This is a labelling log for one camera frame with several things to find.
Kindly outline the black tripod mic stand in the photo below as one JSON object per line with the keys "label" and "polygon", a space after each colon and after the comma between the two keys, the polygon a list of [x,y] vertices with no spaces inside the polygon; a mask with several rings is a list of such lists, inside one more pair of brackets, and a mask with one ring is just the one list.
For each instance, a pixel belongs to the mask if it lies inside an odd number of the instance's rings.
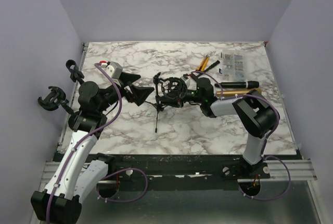
{"label": "black tripod mic stand", "polygon": [[165,109],[165,108],[157,107],[157,98],[159,96],[166,95],[168,97],[180,97],[184,100],[184,98],[188,92],[184,81],[182,81],[180,78],[169,77],[169,78],[163,79],[160,77],[160,75],[161,75],[161,73],[159,72],[153,77],[153,83],[155,85],[155,92],[156,92],[156,95],[155,95],[156,102],[155,103],[148,102],[157,111],[155,133],[157,133],[157,131],[158,131],[159,112],[162,112]]}

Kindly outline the black round-base mic stand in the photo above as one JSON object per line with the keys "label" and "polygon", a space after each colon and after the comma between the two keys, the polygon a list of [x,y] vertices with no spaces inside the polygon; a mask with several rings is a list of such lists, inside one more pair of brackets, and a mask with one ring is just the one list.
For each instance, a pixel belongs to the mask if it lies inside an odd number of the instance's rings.
{"label": "black round-base mic stand", "polygon": [[76,62],[72,59],[69,59],[66,62],[66,68],[69,70],[70,72],[70,79],[76,83],[78,82],[80,85],[83,85],[85,83],[84,81],[84,74],[79,70]]}

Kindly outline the gold microphone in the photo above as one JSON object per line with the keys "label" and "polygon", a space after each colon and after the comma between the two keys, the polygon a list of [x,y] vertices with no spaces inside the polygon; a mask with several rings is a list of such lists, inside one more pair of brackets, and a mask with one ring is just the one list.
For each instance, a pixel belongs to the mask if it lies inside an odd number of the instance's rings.
{"label": "gold microphone", "polygon": [[223,96],[223,97],[232,97],[235,95],[244,95],[252,90],[258,91],[260,94],[262,93],[262,90],[260,88],[255,89],[241,89],[241,90],[223,90],[223,91],[216,91],[215,96]]}

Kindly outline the black round-base shockmount stand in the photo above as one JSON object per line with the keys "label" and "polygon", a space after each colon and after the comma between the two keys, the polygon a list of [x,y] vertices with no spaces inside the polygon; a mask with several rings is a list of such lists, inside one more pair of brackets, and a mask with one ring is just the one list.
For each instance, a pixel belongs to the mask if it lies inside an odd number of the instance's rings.
{"label": "black round-base shockmount stand", "polygon": [[49,86],[50,93],[42,99],[40,96],[37,99],[38,104],[46,111],[55,111],[60,106],[69,114],[67,125],[71,130],[74,130],[73,120],[76,120],[78,114],[69,106],[69,100],[66,99],[65,92],[56,86]]}

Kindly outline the black microphone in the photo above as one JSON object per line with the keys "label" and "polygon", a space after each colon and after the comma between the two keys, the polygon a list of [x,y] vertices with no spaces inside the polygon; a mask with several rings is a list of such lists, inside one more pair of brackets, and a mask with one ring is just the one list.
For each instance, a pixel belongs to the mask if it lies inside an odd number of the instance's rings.
{"label": "black microphone", "polygon": [[221,82],[215,83],[214,86],[223,89],[256,89],[260,87],[260,83],[258,81]]}

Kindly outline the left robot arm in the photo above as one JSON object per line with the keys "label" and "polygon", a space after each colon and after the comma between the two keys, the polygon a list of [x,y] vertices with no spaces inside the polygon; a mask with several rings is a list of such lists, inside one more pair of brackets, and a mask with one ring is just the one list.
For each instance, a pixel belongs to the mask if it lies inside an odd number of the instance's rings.
{"label": "left robot arm", "polygon": [[101,89],[92,81],[84,81],[80,71],[71,70],[70,78],[80,84],[80,109],[74,112],[67,105],[64,92],[58,87],[50,87],[45,99],[38,99],[46,110],[52,111],[62,106],[69,114],[68,125],[73,130],[70,144],[43,191],[35,191],[31,196],[33,210],[40,221],[47,223],[76,223],[82,204],[100,179],[109,180],[115,175],[113,158],[98,155],[86,170],[83,165],[97,143],[103,129],[112,122],[104,111],[113,104],[122,107],[122,99],[140,106],[154,91],[153,87],[137,87],[133,82],[140,78],[137,74],[121,72],[118,83]]}

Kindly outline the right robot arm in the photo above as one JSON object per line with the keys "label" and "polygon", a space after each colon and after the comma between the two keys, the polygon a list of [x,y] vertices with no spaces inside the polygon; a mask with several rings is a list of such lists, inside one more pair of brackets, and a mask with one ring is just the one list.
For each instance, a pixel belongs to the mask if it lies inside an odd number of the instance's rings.
{"label": "right robot arm", "polygon": [[155,75],[153,83],[156,89],[157,111],[164,107],[182,108],[184,104],[200,106],[201,112],[209,118],[237,115],[247,130],[247,142],[240,174],[251,178],[258,172],[258,164],[263,161],[262,154],[267,138],[278,126],[280,116],[275,107],[257,90],[229,98],[218,97],[208,78],[196,79],[196,89],[190,90],[182,78],[167,79]]}

